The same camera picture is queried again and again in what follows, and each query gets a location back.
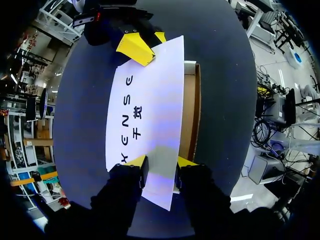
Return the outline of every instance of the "chinese character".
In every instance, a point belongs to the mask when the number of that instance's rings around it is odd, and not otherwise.
[[[140,106],[140,107],[135,106],[134,107],[134,111],[133,111],[134,119],[136,119],[136,118],[140,118],[141,119],[141,111],[142,111],[142,106]]]
[[[133,138],[135,138],[135,140],[137,140],[137,137],[141,136],[141,133],[138,133],[138,128],[133,128]]]

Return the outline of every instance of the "cable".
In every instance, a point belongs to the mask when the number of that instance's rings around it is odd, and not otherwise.
[[[259,45],[257,45],[257,44],[255,44],[255,42],[254,41],[251,41],[254,45],[256,45],[258,48],[261,48],[262,50],[265,50],[267,53],[269,53],[269,54],[273,54],[273,55],[275,55],[276,53],[275,52],[273,52],[273,51],[268,51],[267,49],[265,49],[265,48],[263,48],[263,47],[261,47],[261,46],[259,46]]]
[[[243,166],[248,169],[248,170],[247,170],[247,176],[243,176],[242,171],[241,171],[241,177],[245,178],[245,177],[248,177],[248,176],[249,176],[249,167],[246,166],[246,165],[243,165]]]
[[[36,194],[16,194],[16,196],[18,197],[33,197],[35,196]],[[59,197],[63,197],[62,195],[60,194],[54,194],[54,195],[43,195],[43,194],[39,194],[41,197],[55,197],[55,196],[59,196]]]
[[[314,115],[317,115],[318,117],[320,117],[320,115],[314,113],[313,111],[310,111],[310,110],[304,108],[303,106],[299,106],[299,107],[302,108],[302,109],[304,109],[304,110],[307,110],[307,111],[310,112],[310,113],[313,113]]]
[[[299,126],[306,134],[308,134],[312,139],[317,140],[314,136],[312,136],[310,133],[308,133],[302,126]]]

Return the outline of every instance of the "floor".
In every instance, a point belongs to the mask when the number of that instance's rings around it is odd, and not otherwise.
[[[237,1],[234,0],[232,6],[235,7],[236,3]],[[296,70],[289,65],[286,58],[278,49],[273,53],[266,45],[255,39],[250,38],[249,42],[254,54],[257,69],[261,69],[263,72],[267,71],[270,77],[278,85],[282,85],[285,88],[293,88],[295,90],[296,102],[301,102],[298,86],[301,85],[304,87],[307,84],[312,85],[313,81],[310,75],[315,77],[308,52],[304,51],[302,48],[295,47],[295,51],[301,56],[304,62],[303,66]],[[43,73],[43,77],[39,78],[43,79],[43,82],[38,82],[38,84],[40,86],[46,84],[49,89],[49,101],[52,103],[55,103],[56,101],[63,70],[75,45],[76,44],[74,44],[72,48],[62,48],[57,53],[52,66]],[[315,128],[306,128],[306,130],[312,135],[316,132]],[[298,127],[294,130],[294,137],[305,140],[310,139],[310,136]],[[231,209],[234,212],[238,212],[244,208],[252,211],[258,207],[271,207],[277,200],[277,198],[263,185],[256,185],[248,177],[248,166],[251,166],[255,154],[255,148],[250,145],[241,175],[231,193]],[[292,161],[293,159],[300,160],[306,158],[302,153],[292,151],[289,160]],[[305,168],[305,165],[305,163],[296,163],[293,167],[300,171]]]
[[[295,91],[295,101],[296,103],[300,103],[302,97],[299,85],[301,87],[308,84],[312,85],[314,82],[310,75],[315,78],[315,73],[312,69],[311,59],[308,52],[302,48],[294,46],[294,50],[300,55],[303,61],[303,66],[297,70],[290,66],[284,55],[278,49],[275,50],[275,53],[272,53],[269,47],[258,40],[250,38],[249,42],[252,52],[254,53],[256,68],[261,69],[264,73],[267,71],[270,77],[278,85],[282,85],[284,88],[293,88]],[[297,114],[301,113],[301,108],[297,107],[296,111]],[[309,120],[308,122],[317,123],[318,120]],[[312,127],[305,127],[305,129],[312,135],[317,131],[316,128]],[[297,139],[310,139],[310,136],[298,127],[294,128],[293,136]],[[231,193],[231,210],[233,212],[238,212],[244,208],[252,211],[258,207],[272,207],[277,200],[277,198],[263,185],[256,185],[248,177],[248,167],[251,166],[255,154],[256,149],[250,144],[241,175]],[[306,159],[305,155],[303,155],[302,152],[293,150],[288,160],[294,161]],[[306,163],[298,162],[292,167],[301,171],[306,167]]]

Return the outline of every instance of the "cardboard box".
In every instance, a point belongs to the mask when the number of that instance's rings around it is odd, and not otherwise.
[[[201,112],[200,65],[184,61],[184,91],[179,156],[194,160]]]
[[[49,130],[49,120],[48,119],[41,119],[37,121],[37,130]]]
[[[8,134],[6,133],[4,135],[4,143],[5,143],[5,148],[6,148],[6,154],[7,154],[7,157],[10,159],[10,142],[9,142],[9,137],[8,137]]]
[[[51,160],[50,148],[48,146],[44,146],[44,156],[46,160]]]
[[[38,131],[36,131],[36,138],[37,139],[49,139],[50,138],[49,130],[38,130]]]
[[[54,140],[52,138],[25,138],[23,143],[25,146],[53,146]]]

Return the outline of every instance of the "desk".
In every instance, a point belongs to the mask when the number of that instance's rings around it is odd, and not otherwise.
[[[245,30],[225,0],[140,0],[167,40],[184,35],[185,60],[201,67],[201,118],[195,162],[213,171],[230,195],[243,167],[254,124],[256,67]],[[53,123],[54,158],[70,201],[87,208],[106,184],[105,139],[109,95],[116,67],[127,60],[110,45],[82,37],[63,73]],[[173,238],[193,234],[183,199],[168,212],[142,198],[128,234]]]
[[[257,12],[254,15],[254,18],[248,28],[248,30],[246,31],[246,35],[248,38],[250,38],[251,34],[254,32],[257,24],[259,23],[262,15],[264,13],[270,12],[270,11],[274,11],[272,4],[270,2],[270,0],[249,0],[250,3],[253,3],[255,6],[258,7]]]

